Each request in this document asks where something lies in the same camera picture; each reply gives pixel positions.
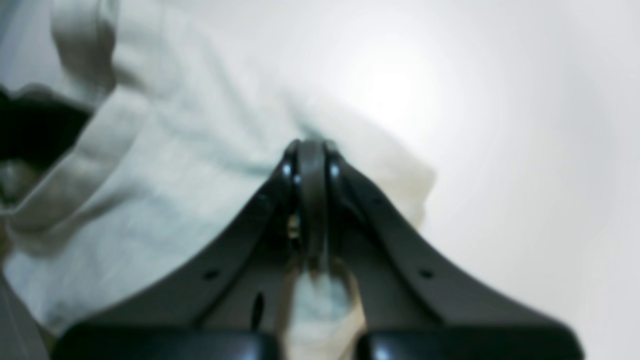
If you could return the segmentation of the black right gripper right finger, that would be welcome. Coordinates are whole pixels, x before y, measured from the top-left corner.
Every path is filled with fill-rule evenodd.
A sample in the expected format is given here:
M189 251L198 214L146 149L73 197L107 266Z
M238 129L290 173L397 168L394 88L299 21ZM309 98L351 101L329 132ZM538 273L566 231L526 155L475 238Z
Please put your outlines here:
M582 360L573 331L462 271L333 143L312 143L312 259L345 262L366 331L357 360Z

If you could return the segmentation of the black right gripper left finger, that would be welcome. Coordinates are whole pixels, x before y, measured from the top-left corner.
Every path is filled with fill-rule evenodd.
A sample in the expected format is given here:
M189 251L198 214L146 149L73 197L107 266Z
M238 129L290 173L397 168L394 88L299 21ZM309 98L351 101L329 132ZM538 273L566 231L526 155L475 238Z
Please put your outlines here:
M238 215L190 261L117 306L73 326L55 360L279 360L285 271L297 248L300 166L293 141Z

